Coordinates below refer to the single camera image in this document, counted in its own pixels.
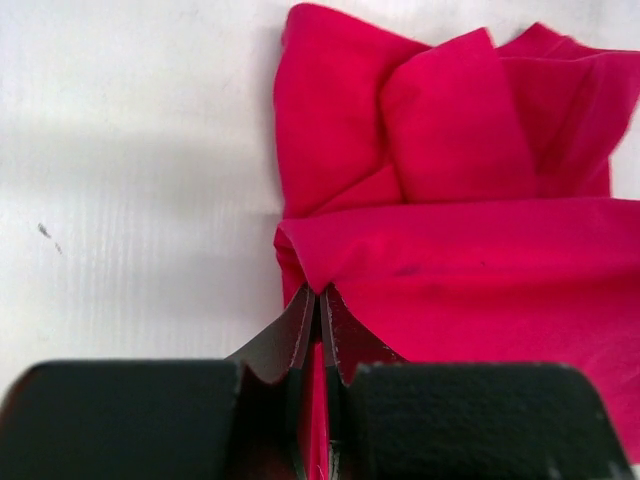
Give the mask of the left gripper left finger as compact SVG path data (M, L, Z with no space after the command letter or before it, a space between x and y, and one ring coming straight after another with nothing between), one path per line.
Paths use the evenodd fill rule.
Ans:
M224 359L55 360L1 405L5 479L309 479L304 370L316 298Z

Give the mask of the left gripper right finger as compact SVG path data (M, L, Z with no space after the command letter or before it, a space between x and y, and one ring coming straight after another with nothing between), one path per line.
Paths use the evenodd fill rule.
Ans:
M593 385L549 363L411 363L319 300L333 479L629 479Z

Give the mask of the magenta t shirt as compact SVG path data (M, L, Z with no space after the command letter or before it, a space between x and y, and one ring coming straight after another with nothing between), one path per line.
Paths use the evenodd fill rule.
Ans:
M334 285L420 362L555 362L639 459L639 205L609 159L639 55L534 24L428 46L299 4L274 83L283 293Z

